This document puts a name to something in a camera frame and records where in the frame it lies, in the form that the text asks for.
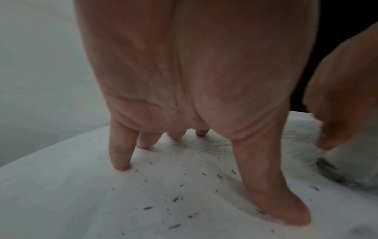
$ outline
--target white floor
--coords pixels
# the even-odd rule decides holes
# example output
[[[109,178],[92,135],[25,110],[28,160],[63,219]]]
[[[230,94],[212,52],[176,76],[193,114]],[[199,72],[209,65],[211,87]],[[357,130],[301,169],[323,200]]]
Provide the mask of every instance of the white floor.
[[[0,166],[108,124],[71,0],[0,0]]]

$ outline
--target wrinkled skin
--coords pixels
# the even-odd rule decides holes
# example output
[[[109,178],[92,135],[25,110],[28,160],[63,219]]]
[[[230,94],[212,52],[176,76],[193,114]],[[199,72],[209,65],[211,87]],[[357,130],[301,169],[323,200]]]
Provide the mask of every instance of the wrinkled skin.
[[[291,225],[311,222],[281,172],[280,139],[314,44],[317,1],[77,0],[76,12],[111,114],[117,170],[164,132],[179,139],[212,128],[231,141],[257,206]]]
[[[326,56],[310,80],[304,104],[323,122],[319,148],[349,141],[378,103],[378,23]]]

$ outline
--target dark background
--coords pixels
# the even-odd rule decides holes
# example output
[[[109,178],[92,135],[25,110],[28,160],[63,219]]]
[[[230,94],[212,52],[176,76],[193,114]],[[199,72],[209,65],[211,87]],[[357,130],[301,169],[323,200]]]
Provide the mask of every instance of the dark background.
[[[340,43],[378,22],[376,0],[321,0],[319,31],[311,57],[291,97],[292,111],[306,112],[302,98],[319,62]]]

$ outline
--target white wall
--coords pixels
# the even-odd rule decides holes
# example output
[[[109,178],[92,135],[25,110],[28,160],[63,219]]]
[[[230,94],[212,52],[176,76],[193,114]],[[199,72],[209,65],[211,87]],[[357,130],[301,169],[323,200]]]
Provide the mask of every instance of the white wall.
[[[71,0],[0,0],[0,166],[108,121]]]

